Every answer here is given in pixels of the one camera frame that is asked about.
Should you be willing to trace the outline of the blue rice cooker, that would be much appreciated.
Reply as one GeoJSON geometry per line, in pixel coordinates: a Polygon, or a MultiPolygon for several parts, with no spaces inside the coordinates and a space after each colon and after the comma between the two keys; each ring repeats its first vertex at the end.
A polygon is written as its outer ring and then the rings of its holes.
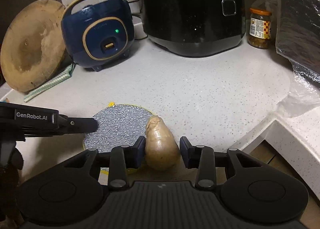
{"type": "Polygon", "coordinates": [[[61,30],[73,62],[96,72],[127,56],[135,41],[127,0],[75,0],[65,8],[61,30]]]}

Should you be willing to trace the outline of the ginger root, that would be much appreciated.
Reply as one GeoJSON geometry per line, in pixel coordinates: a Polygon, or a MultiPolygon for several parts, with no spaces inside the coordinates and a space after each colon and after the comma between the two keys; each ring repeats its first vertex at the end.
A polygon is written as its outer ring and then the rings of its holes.
{"type": "Polygon", "coordinates": [[[174,136],[162,118],[152,115],[145,128],[145,160],[149,167],[165,171],[176,165],[181,154],[174,136]]]}

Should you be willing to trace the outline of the round wooden cutting board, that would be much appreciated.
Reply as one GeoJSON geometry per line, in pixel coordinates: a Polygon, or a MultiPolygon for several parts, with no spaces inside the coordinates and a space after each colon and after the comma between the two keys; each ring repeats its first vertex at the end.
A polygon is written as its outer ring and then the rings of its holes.
{"type": "Polygon", "coordinates": [[[1,46],[1,70],[12,89],[31,91],[57,72],[65,59],[64,10],[58,1],[37,0],[11,22],[1,46]]]}

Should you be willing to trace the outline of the round foil yellow lid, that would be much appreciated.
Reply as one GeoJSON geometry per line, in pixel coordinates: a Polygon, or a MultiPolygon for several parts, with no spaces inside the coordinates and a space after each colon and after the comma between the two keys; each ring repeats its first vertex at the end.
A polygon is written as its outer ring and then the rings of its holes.
{"type": "Polygon", "coordinates": [[[152,115],[151,111],[136,105],[109,105],[93,115],[98,128],[85,135],[84,149],[95,148],[99,153],[108,153],[117,146],[132,146],[145,135],[145,126],[152,115]]]}

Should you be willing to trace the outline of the orange lid pickle jar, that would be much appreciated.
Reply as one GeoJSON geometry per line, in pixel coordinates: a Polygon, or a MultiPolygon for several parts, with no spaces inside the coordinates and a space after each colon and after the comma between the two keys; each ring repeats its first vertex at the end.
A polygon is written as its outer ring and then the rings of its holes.
{"type": "Polygon", "coordinates": [[[272,12],[265,9],[251,7],[248,42],[259,49],[268,49],[271,42],[271,16],[272,12]]]}

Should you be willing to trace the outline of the foil covered stove panel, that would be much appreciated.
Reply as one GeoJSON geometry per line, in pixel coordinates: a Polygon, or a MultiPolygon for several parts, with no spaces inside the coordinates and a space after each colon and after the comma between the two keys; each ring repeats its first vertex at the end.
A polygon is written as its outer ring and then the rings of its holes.
{"type": "Polygon", "coordinates": [[[276,51],[293,69],[277,111],[297,117],[319,107],[319,0],[277,0],[276,51]]]}

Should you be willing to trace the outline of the black rice cooker open lid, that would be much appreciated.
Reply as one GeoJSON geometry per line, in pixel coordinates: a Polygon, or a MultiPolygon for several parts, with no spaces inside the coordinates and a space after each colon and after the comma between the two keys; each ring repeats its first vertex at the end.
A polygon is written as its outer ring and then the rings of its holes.
{"type": "Polygon", "coordinates": [[[185,57],[206,57],[238,46],[246,32],[244,0],[138,0],[143,31],[185,57]]]}

